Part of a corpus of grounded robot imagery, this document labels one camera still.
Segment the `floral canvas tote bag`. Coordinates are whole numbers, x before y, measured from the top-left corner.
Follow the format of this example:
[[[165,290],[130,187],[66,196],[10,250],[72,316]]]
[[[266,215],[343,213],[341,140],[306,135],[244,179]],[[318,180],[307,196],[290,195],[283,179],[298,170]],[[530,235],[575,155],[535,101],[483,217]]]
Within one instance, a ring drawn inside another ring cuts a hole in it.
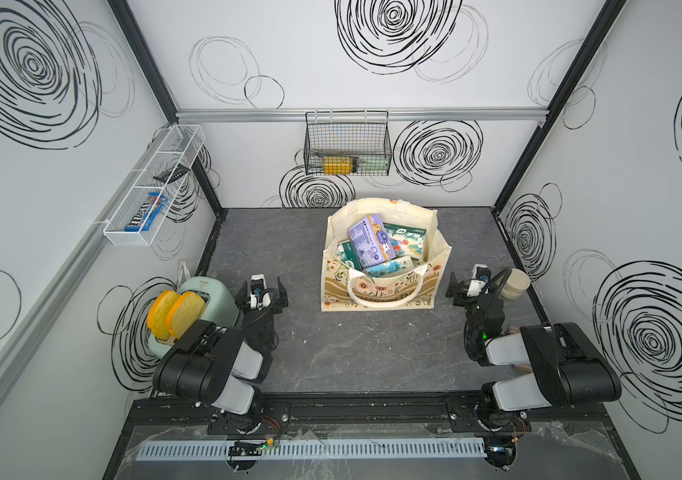
[[[355,200],[328,218],[321,310],[432,309],[452,247],[435,210],[404,200]]]

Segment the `green tissue pack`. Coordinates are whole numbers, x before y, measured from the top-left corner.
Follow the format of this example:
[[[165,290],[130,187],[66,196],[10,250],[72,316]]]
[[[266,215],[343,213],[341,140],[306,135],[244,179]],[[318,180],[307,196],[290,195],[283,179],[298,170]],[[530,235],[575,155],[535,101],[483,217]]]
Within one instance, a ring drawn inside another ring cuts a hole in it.
[[[349,240],[340,242],[337,246],[336,255],[348,267],[358,271],[363,271],[364,267],[361,264],[359,256]]]

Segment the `purple tissue pack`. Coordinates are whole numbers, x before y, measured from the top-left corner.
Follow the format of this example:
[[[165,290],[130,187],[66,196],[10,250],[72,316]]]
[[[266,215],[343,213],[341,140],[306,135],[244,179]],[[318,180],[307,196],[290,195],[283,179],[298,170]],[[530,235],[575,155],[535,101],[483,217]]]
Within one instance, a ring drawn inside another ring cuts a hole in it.
[[[348,234],[363,269],[396,257],[395,248],[379,214],[364,216],[348,229]]]

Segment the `elephant tissue pack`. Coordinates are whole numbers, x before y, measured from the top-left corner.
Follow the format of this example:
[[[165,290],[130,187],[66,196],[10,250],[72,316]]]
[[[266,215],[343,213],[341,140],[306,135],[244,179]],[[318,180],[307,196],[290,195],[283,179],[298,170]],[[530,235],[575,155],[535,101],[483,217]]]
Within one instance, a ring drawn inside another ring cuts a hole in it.
[[[397,257],[409,256],[419,261],[424,259],[426,229],[392,223],[385,223],[384,227]]]
[[[364,272],[370,277],[387,278],[410,272],[414,268],[415,264],[410,256],[401,256],[378,265],[370,266]]]

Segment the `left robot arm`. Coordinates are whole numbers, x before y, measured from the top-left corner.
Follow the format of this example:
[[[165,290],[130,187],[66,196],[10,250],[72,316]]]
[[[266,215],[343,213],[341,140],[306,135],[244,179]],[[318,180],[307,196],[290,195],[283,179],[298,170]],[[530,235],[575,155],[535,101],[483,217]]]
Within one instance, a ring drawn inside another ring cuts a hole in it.
[[[262,274],[244,282],[237,294],[206,276],[163,292],[147,318],[159,358],[153,392],[233,415],[258,413],[259,385],[279,344],[275,316],[288,305],[282,281],[270,288]]]

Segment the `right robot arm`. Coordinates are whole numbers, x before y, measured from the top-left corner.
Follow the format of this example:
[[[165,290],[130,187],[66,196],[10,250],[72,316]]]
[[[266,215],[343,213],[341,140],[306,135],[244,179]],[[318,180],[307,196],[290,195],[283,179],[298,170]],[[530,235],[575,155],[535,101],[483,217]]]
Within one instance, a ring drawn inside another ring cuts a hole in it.
[[[521,412],[550,407],[615,402],[622,395],[619,375],[573,322],[504,329],[505,302],[531,286],[516,268],[497,275],[479,265],[469,280],[452,274],[446,297],[465,312],[464,349],[481,366],[527,365],[531,371],[490,382],[484,395],[495,411]]]

